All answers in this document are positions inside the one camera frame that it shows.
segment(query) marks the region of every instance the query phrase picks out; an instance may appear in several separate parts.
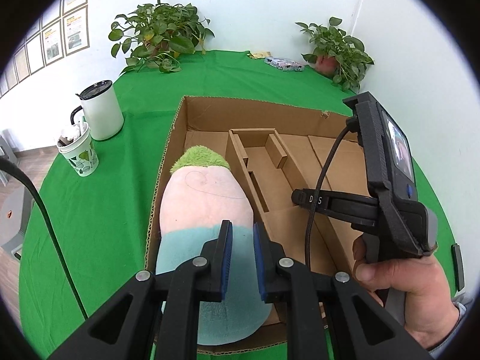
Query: plant pot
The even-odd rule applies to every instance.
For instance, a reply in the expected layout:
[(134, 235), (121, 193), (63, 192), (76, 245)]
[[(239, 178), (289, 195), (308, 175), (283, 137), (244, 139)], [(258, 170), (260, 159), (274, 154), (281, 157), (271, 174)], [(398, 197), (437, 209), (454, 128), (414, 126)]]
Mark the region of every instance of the plant pot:
[(334, 56), (327, 57), (325, 55), (319, 55), (313, 68), (317, 73), (320, 73), (322, 76), (331, 79), (335, 75), (335, 71), (338, 68), (338, 61)]

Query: table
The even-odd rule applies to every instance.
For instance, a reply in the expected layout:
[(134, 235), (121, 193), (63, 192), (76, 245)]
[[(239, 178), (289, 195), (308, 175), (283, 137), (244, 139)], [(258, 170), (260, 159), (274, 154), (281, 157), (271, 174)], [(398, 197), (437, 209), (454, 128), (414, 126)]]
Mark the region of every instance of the table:
[[(183, 95), (265, 100), (351, 115), (341, 101), (351, 93), (311, 68), (282, 72), (246, 54), (183, 55), (180, 73), (145, 69), (121, 76), (114, 88), (125, 125), (115, 137), (94, 142), (97, 170), (80, 178), (61, 155), (53, 162), (40, 195), (89, 315), (143, 269), (158, 166)], [(436, 256), (454, 294), (454, 238), (434, 191), (416, 163), (414, 167), (418, 198), (438, 216)], [(83, 321), (36, 206), (23, 245), (19, 295), (23, 332), (44, 358)], [(285, 359), (286, 346), (230, 357)]]

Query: cardboard box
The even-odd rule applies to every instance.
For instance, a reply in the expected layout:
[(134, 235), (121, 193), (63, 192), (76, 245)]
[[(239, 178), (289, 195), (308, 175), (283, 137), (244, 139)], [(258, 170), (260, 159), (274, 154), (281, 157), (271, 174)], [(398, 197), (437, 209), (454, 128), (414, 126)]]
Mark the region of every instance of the cardboard box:
[[(295, 206), (296, 188), (315, 188), (328, 152), (345, 126), (345, 116), (289, 105), (234, 98), (183, 98), (174, 118), (155, 185), (147, 234), (145, 267), (155, 270), (160, 244), (158, 214), (170, 169), (184, 151), (203, 145), (228, 161), (270, 238), (287, 256), (304, 262), (308, 211)], [(368, 196), (363, 151), (347, 134), (322, 188)], [(316, 214), (311, 238), (311, 267), (333, 275), (351, 272), (352, 243), (359, 232), (349, 223)], [(285, 308), (275, 305), (254, 334), (236, 343), (199, 346), (199, 352), (225, 354), (256, 350), (286, 341)]]

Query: plush toy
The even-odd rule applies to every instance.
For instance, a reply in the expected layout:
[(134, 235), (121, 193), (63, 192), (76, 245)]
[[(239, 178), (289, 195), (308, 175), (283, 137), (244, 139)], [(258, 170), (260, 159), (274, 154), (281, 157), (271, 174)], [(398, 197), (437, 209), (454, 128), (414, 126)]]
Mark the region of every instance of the plush toy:
[(174, 164), (160, 205), (161, 242), (157, 274), (198, 256), (218, 237), (222, 220), (233, 227), (229, 284), (221, 303), (200, 304), (198, 344), (221, 345), (255, 332), (271, 305), (258, 292), (250, 203), (229, 164), (204, 146), (194, 146)]

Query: device screen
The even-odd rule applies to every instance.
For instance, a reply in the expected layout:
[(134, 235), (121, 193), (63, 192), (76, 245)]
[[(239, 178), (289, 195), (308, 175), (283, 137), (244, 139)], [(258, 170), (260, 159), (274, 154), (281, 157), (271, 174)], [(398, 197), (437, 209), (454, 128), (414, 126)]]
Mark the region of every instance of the device screen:
[(405, 176), (410, 180), (415, 181), (413, 179), (413, 165), (407, 138), (387, 114), (383, 113), (383, 117), (385, 118), (388, 136), (390, 137), (391, 146), (393, 148), (395, 165), (405, 174)]

